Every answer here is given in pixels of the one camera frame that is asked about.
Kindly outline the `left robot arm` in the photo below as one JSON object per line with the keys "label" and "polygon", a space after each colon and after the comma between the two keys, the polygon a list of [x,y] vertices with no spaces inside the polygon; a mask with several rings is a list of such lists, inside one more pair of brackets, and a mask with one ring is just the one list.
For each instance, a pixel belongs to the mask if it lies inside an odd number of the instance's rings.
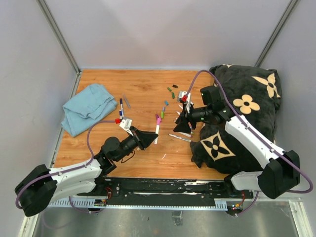
{"label": "left robot arm", "polygon": [[84,162],[60,168],[36,166],[14,189],[16,207],[31,217],[59,199],[77,194],[101,195],[106,189],[101,179],[116,168],[115,163],[136,148],[147,149],[158,138],[155,132],[141,131],[134,126],[130,131],[122,141],[114,136],[107,138],[100,152]]}

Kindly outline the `pink cap marker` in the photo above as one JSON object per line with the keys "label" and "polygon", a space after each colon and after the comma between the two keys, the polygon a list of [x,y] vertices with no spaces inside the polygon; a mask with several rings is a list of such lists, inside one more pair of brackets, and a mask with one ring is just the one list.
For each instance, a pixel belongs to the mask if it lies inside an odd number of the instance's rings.
{"label": "pink cap marker", "polygon": [[179,132],[179,134],[192,138],[192,135],[188,133]]}

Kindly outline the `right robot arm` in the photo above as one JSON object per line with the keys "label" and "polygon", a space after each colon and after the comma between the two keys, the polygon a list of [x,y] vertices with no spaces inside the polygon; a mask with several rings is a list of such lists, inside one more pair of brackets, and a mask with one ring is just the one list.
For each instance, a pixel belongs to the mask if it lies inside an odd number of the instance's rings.
{"label": "right robot arm", "polygon": [[237,139],[258,161],[261,171],[240,171],[224,180],[224,193],[231,198],[243,190],[263,192],[275,199],[300,184],[298,154],[286,152],[262,135],[231,105],[222,87],[207,86],[200,91],[204,107],[194,108],[191,95],[180,91],[177,101],[182,103],[175,132],[189,132],[198,122],[223,124],[224,130]]}

